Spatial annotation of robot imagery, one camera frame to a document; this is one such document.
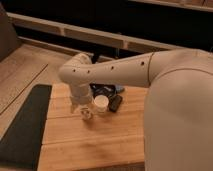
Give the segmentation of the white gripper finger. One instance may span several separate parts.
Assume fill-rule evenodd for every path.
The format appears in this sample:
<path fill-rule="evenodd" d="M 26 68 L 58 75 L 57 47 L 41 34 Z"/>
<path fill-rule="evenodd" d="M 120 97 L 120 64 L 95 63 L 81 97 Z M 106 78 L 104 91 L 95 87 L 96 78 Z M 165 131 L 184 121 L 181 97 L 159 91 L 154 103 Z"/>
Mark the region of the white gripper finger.
<path fill-rule="evenodd" d="M 83 120 L 90 120 L 93 117 L 93 111 L 88 106 L 83 106 L 80 112 Z"/>
<path fill-rule="evenodd" d="M 70 113 L 75 113 L 75 110 L 76 110 L 76 105 L 71 105 L 70 106 Z"/>

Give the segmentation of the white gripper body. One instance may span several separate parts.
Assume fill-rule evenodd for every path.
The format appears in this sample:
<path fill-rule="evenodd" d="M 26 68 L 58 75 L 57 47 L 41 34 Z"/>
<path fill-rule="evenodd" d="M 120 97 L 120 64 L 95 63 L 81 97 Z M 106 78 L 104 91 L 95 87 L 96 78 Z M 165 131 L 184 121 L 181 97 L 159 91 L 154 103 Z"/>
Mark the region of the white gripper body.
<path fill-rule="evenodd" d="M 75 105 L 86 105 L 92 101 L 91 88 L 88 84 L 70 85 L 71 102 Z"/>

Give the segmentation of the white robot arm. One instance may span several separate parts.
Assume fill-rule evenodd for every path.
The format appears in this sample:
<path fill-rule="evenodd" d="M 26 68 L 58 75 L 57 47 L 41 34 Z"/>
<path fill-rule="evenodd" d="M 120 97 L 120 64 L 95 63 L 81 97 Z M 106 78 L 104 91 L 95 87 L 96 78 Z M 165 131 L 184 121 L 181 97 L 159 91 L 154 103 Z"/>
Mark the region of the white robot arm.
<path fill-rule="evenodd" d="M 97 64 L 80 53 L 59 76 L 78 104 L 91 101 L 91 83 L 146 87 L 145 170 L 213 171 L 212 53 L 176 49 Z"/>

